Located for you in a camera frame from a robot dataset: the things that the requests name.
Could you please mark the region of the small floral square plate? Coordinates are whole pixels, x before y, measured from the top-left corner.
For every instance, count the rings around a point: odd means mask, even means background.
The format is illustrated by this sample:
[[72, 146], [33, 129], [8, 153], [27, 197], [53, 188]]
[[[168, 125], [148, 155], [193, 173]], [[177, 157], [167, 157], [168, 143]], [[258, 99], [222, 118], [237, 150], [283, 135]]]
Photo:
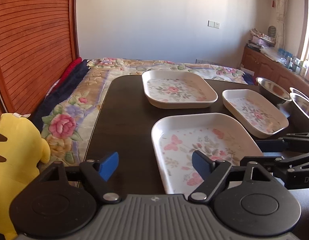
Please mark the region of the small floral square plate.
[[222, 92], [224, 106], [253, 136], [269, 138], [289, 126], [287, 117], [258, 92], [227, 89]]

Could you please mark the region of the rose pattern square plate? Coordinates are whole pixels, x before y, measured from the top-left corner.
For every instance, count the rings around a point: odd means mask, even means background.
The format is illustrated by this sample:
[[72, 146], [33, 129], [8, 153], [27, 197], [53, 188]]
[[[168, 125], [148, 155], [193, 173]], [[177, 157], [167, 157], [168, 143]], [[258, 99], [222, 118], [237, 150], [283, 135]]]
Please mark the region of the rose pattern square plate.
[[194, 73], [150, 70], [141, 79], [149, 103], [157, 108], [208, 108], [218, 100], [217, 92]]

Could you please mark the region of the near large steel bowl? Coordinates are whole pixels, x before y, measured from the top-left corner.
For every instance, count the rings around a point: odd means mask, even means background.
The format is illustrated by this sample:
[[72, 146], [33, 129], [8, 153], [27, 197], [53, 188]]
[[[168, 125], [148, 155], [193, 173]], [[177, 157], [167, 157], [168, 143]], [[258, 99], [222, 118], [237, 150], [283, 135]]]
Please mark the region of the near large steel bowl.
[[309, 100], [297, 93], [290, 93], [290, 97], [293, 125], [300, 132], [309, 132]]

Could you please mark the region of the floral bed quilt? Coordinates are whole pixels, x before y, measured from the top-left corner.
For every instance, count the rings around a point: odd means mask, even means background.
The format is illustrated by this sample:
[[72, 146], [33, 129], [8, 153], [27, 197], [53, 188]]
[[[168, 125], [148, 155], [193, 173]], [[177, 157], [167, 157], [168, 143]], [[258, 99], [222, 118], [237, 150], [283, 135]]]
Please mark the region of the floral bed quilt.
[[104, 57], [88, 60], [88, 72], [65, 100], [42, 117], [42, 138], [50, 146], [51, 161], [75, 166], [85, 158], [88, 142], [110, 83], [117, 77], [149, 70], [192, 72], [204, 79], [246, 84], [244, 72], [214, 64], [173, 63]]

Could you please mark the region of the middle steel bowl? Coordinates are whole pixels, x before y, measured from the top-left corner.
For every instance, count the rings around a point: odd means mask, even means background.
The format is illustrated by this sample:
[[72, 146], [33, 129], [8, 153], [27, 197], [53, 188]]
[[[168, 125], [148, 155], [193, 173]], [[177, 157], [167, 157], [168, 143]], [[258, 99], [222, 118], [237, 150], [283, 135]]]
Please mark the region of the middle steel bowl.
[[304, 93], [302, 93], [301, 91], [299, 91], [298, 89], [296, 89], [294, 87], [290, 87], [290, 92], [291, 93], [299, 94], [300, 96], [303, 96], [304, 98], [307, 98], [307, 96]]

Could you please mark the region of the far steel bowl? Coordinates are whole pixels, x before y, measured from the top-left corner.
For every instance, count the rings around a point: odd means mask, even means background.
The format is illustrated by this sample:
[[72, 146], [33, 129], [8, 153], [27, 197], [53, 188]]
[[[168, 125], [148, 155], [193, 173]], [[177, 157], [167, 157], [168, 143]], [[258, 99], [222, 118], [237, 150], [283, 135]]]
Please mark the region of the far steel bowl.
[[272, 104], [279, 105], [286, 102], [291, 102], [290, 94], [275, 82], [264, 77], [256, 77], [255, 79], [258, 83], [261, 95]]

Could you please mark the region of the toiletry bottles on cabinet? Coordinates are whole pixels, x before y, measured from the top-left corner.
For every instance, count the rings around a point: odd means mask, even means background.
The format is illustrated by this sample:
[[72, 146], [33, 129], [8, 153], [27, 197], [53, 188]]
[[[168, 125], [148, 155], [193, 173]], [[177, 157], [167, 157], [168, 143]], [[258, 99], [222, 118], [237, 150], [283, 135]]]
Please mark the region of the toiletry bottles on cabinet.
[[309, 61], [302, 61], [283, 48], [278, 49], [278, 55], [280, 57], [279, 63], [289, 71], [301, 76], [309, 82]]

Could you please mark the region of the yellow plush toy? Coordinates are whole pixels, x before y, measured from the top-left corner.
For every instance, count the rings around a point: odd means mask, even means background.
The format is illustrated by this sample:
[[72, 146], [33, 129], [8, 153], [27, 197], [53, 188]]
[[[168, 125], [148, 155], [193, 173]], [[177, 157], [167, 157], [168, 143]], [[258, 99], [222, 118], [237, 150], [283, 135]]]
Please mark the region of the yellow plush toy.
[[5, 239], [17, 236], [9, 217], [12, 200], [39, 175], [37, 164], [50, 160], [48, 143], [28, 117], [0, 116], [0, 234]]

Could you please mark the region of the wooden sideboard cabinet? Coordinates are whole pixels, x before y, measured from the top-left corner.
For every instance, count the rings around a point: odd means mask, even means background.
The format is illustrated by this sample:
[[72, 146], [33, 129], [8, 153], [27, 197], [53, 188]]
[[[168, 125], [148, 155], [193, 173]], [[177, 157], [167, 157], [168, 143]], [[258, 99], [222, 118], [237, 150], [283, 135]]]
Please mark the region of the wooden sideboard cabinet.
[[247, 46], [244, 48], [240, 66], [254, 72], [253, 77], [269, 79], [288, 92], [290, 87], [293, 87], [309, 97], [309, 83], [304, 78]]

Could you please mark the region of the red and navy blanket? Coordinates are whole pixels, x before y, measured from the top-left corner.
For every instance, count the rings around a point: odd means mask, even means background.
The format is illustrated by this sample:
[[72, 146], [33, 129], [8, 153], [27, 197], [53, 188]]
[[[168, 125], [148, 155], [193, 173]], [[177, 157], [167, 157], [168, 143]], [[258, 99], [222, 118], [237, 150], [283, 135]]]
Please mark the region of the red and navy blanket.
[[89, 71], [87, 66], [88, 60], [83, 60], [71, 71], [69, 76], [61, 83], [61, 85], [44, 99], [41, 105], [38, 107], [33, 118], [30, 118], [36, 128], [41, 132], [43, 130], [42, 117], [50, 115], [52, 110], [59, 103], [63, 102], [72, 94], [75, 88], [80, 84], [83, 78]]

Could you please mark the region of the stack of boxes on cabinet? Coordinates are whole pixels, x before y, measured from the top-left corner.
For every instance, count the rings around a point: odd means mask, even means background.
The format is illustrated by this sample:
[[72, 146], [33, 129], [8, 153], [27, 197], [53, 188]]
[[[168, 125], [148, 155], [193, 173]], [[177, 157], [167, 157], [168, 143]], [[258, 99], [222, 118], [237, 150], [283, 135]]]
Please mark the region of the stack of boxes on cabinet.
[[246, 47], [254, 51], [261, 52], [262, 49], [274, 48], [276, 39], [259, 32], [257, 29], [250, 30], [250, 39], [246, 43]]

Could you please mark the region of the patterned window curtain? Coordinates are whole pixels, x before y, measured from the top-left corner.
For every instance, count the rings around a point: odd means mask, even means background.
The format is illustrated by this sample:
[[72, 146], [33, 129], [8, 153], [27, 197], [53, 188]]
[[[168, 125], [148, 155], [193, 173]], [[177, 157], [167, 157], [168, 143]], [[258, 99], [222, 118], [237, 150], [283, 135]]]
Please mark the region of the patterned window curtain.
[[297, 54], [303, 25], [304, 0], [272, 0], [270, 26], [276, 28], [276, 48]]

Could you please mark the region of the white wall socket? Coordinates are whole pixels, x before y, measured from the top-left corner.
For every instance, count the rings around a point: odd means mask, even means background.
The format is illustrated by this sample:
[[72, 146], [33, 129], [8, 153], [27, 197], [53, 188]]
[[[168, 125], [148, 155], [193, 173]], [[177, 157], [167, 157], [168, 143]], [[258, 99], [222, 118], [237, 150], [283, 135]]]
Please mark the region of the white wall socket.
[[209, 20], [208, 21], [208, 27], [219, 29], [220, 24], [219, 24], [219, 22]]

